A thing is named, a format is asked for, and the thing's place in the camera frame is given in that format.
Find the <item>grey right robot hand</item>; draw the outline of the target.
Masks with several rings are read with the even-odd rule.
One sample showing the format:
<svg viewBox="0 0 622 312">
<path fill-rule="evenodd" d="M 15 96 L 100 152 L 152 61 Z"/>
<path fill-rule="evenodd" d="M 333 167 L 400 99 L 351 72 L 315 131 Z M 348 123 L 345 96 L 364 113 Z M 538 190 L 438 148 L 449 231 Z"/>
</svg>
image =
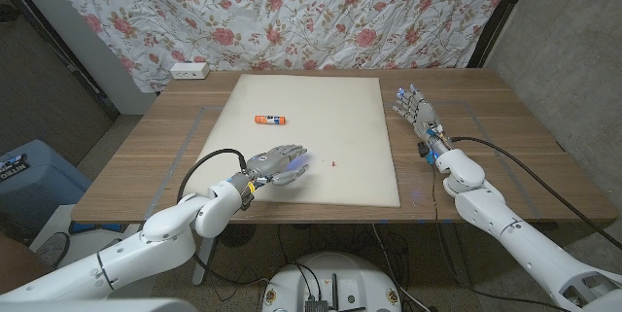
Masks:
<svg viewBox="0 0 622 312">
<path fill-rule="evenodd" d="M 438 132 L 440 119 L 432 104 L 415 86 L 410 85 L 409 90 L 402 87 L 398 89 L 393 109 L 412 125 L 423 142 L 428 142 Z"/>
</svg>

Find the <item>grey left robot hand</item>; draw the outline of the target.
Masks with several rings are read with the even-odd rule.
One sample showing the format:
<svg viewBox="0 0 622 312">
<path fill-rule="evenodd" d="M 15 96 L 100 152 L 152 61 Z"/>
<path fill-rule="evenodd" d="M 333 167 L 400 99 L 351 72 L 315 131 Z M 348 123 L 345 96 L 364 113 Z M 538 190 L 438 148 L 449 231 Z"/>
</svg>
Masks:
<svg viewBox="0 0 622 312">
<path fill-rule="evenodd" d="M 308 164 L 302 164 L 288 170 L 288 165 L 306 152 L 307 150 L 300 145 L 277 146 L 268 152 L 250 158 L 247 161 L 247 175 L 251 180 L 264 184 L 284 186 L 302 176 L 309 169 Z"/>
</svg>

